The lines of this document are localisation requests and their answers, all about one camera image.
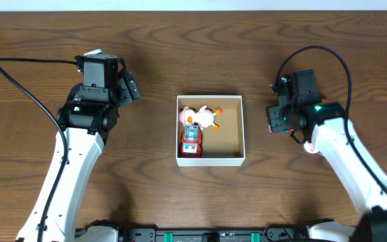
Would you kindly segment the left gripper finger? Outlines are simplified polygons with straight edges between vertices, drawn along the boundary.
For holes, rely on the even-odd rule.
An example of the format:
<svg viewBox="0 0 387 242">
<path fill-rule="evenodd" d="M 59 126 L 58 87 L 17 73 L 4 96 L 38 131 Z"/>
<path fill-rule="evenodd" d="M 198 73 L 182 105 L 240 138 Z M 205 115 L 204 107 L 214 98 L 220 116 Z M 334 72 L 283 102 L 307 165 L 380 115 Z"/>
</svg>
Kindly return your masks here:
<svg viewBox="0 0 387 242">
<path fill-rule="evenodd" d="M 133 102 L 132 96 L 127 88 L 124 78 L 120 78 L 118 90 L 119 90 L 119 96 L 120 96 L 120 101 L 119 101 L 120 107 L 127 106 Z"/>
<path fill-rule="evenodd" d="M 124 82 L 126 84 L 127 90 L 133 100 L 140 99 L 141 94 L 139 88 L 134 80 L 134 76 L 131 71 L 126 71 L 124 75 Z"/>
</svg>

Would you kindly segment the white duck toy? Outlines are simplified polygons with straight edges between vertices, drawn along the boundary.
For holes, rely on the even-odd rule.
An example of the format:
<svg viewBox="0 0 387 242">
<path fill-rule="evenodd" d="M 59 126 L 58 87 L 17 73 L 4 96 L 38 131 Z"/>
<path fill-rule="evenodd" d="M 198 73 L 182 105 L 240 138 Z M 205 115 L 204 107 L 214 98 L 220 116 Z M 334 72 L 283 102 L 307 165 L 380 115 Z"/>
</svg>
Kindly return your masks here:
<svg viewBox="0 0 387 242">
<path fill-rule="evenodd" d="M 200 130 L 203 130 L 209 126 L 212 126 L 214 130 L 219 130 L 220 126 L 215 123 L 215 117 L 222 114 L 221 109 L 217 109 L 213 112 L 208 109 L 207 105 L 202 106 L 198 111 L 185 106 L 179 112 L 179 121 L 184 125 L 197 124 Z"/>
</svg>

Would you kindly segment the red toy car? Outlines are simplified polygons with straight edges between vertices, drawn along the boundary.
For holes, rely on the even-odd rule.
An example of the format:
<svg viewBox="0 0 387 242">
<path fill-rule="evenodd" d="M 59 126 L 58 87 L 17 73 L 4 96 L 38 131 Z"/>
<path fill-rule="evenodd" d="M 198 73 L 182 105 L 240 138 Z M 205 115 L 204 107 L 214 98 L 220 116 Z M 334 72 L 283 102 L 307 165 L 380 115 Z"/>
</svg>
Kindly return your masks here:
<svg viewBox="0 0 387 242">
<path fill-rule="evenodd" d="M 181 135 L 180 152 L 183 158 L 200 158 L 202 132 L 197 125 L 186 125 Z"/>
</svg>

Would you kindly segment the colourful puzzle cube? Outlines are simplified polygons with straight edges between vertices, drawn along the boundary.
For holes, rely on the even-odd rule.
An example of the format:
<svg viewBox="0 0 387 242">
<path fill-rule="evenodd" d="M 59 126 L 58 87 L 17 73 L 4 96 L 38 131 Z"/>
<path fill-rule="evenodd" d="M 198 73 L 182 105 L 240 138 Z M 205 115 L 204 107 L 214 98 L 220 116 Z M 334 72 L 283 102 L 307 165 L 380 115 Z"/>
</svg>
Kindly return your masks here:
<svg viewBox="0 0 387 242">
<path fill-rule="evenodd" d="M 280 131 L 280 133 L 290 133 L 290 132 L 293 132 L 295 131 L 294 129 L 288 129 L 288 130 L 283 130 L 283 131 Z"/>
</svg>

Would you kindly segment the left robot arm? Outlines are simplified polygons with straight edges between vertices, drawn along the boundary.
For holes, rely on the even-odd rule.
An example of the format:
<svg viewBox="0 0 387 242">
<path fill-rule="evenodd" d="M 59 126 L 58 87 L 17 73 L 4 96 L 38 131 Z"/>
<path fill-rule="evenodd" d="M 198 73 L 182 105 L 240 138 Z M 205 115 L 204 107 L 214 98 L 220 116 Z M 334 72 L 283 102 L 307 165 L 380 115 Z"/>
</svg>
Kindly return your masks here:
<svg viewBox="0 0 387 242">
<path fill-rule="evenodd" d="M 100 49 L 76 57 L 83 82 L 74 86 L 57 122 L 53 158 L 34 209 L 17 241 L 74 241 L 79 209 L 118 109 L 140 98 L 122 58 Z"/>
</svg>

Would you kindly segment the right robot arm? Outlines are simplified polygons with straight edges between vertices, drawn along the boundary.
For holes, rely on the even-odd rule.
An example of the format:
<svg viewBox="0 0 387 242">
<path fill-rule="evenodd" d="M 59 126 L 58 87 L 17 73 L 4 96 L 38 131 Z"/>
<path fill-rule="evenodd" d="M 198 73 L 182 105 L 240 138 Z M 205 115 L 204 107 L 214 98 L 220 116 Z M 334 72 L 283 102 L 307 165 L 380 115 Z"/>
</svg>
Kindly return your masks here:
<svg viewBox="0 0 387 242">
<path fill-rule="evenodd" d="M 297 131 L 306 152 L 321 154 L 349 194 L 357 226 L 321 220 L 303 228 L 291 241 L 387 241 L 387 175 L 360 141 L 338 102 L 330 102 L 311 70 L 277 79 L 272 90 L 279 103 L 267 109 L 270 132 Z"/>
</svg>

